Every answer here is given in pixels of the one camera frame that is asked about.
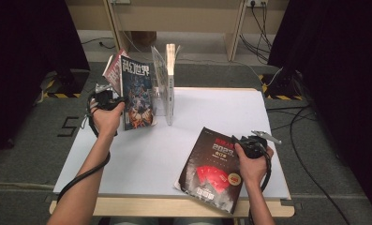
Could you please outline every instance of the floor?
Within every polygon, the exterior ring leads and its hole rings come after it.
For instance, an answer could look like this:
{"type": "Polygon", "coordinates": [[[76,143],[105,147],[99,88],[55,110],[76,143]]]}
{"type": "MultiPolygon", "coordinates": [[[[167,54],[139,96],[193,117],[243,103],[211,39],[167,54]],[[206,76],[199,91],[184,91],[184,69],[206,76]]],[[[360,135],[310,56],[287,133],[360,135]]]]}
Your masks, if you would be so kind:
{"type": "MultiPolygon", "coordinates": [[[[104,68],[101,63],[107,62],[116,50],[112,48],[114,44],[110,31],[79,31],[79,35],[88,61],[98,68],[91,72],[93,78],[85,84],[85,89],[90,89],[101,77],[97,74],[104,68]]],[[[259,45],[259,35],[245,35],[245,38],[252,45],[259,45]]],[[[242,41],[238,44],[234,62],[229,62],[220,34],[157,33],[154,45],[163,53],[164,45],[169,42],[183,47],[176,63],[192,66],[196,72],[200,70],[215,75],[223,73],[222,67],[210,65],[239,66],[231,67],[231,71],[250,80],[262,71],[278,71],[276,67],[266,66],[242,41]]],[[[259,46],[261,53],[264,53],[261,50],[268,50],[265,44],[259,46]]],[[[149,47],[135,44],[129,55],[138,61],[151,62],[149,47]]],[[[192,84],[206,81],[200,78],[192,84]]],[[[209,81],[211,83],[205,85],[220,85],[219,79],[209,81]]],[[[259,82],[249,84],[238,81],[237,85],[260,88],[259,82]]],[[[57,134],[67,132],[63,129],[65,120],[68,128],[79,126],[84,115],[83,98],[45,98],[24,122],[15,138],[14,148],[0,151],[0,224],[46,223],[52,188],[75,138],[72,135],[58,137],[57,134]]],[[[277,153],[296,210],[293,217],[276,218],[276,224],[372,224],[369,200],[350,169],[336,157],[314,111],[307,109],[303,117],[291,123],[297,113],[293,108],[299,109],[306,102],[265,99],[265,104],[266,109],[271,109],[268,115],[272,133],[283,142],[277,147],[277,153]],[[295,135],[290,135],[290,128],[295,135]]],[[[99,224],[100,220],[100,217],[95,217],[91,224],[99,224]]]]}

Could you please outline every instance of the book cover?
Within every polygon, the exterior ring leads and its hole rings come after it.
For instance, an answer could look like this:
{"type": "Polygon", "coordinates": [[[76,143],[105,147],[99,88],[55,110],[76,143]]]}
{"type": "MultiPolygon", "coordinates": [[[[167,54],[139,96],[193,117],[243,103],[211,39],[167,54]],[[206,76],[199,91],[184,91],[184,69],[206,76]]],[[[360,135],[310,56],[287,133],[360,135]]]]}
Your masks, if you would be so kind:
{"type": "Polygon", "coordinates": [[[113,90],[121,96],[121,56],[128,57],[125,50],[120,50],[115,56],[112,55],[107,63],[106,69],[103,72],[103,77],[112,85],[113,90]]]}
{"type": "Polygon", "coordinates": [[[175,49],[175,44],[167,44],[164,59],[155,47],[151,47],[151,50],[166,120],[168,125],[172,125],[174,109],[174,65],[178,51],[175,49]]]}
{"type": "Polygon", "coordinates": [[[175,187],[233,214],[242,184],[231,137],[204,127],[175,187]]]}
{"type": "Polygon", "coordinates": [[[153,85],[148,64],[122,56],[123,97],[129,103],[124,109],[124,130],[149,127],[155,124],[153,114],[153,85]]]}

